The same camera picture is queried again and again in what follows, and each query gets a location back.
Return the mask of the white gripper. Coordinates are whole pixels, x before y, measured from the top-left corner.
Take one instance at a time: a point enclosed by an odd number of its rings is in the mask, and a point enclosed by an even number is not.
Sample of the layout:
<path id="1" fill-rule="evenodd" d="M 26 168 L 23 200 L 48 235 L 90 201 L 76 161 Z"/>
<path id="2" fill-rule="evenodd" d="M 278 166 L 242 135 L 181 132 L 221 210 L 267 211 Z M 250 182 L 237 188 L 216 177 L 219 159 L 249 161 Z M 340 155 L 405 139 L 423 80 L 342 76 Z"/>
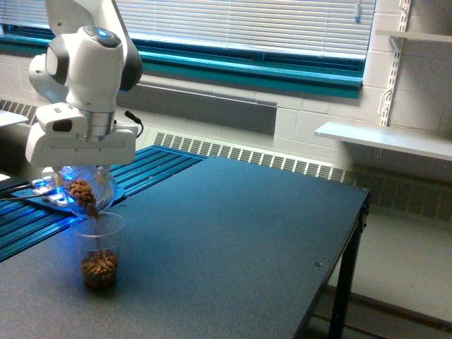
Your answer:
<path id="1" fill-rule="evenodd" d="M 35 167 L 128 164 L 138 127 L 115 124 L 113 112 L 89 112 L 66 102 L 38 107 L 25 149 Z"/>

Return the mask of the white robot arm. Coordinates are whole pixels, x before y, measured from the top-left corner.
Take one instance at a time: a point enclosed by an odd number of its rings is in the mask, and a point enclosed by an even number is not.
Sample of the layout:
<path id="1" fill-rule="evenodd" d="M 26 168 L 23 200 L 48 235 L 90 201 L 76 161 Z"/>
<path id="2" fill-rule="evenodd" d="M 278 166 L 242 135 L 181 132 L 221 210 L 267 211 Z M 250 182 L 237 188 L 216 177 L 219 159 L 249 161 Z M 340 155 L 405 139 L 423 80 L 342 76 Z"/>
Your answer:
<path id="1" fill-rule="evenodd" d="M 37 108 L 25 149 L 36 167 L 128 164 L 138 129 L 114 123 L 117 95 L 142 76 L 141 57 L 115 1 L 46 1 L 54 39 L 30 62 Z"/>

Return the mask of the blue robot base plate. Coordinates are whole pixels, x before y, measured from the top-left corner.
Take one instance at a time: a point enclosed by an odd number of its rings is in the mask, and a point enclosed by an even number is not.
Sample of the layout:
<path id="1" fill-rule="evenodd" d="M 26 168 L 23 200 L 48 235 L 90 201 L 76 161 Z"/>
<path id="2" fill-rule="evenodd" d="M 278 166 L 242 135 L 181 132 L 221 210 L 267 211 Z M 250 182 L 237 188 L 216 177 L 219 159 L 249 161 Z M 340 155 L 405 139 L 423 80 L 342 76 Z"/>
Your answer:
<path id="1" fill-rule="evenodd" d="M 98 213 L 107 211 L 114 203 L 120 202 L 124 198 L 124 189 L 117 188 L 112 192 L 100 194 L 95 191 L 96 204 L 93 208 Z M 31 203 L 48 210 L 72 213 L 74 215 L 86 215 L 88 209 L 79 206 L 75 200 L 69 198 L 62 187 L 48 189 L 41 187 L 39 189 L 26 188 L 14 191 L 8 198 L 18 198 L 21 201 Z"/>

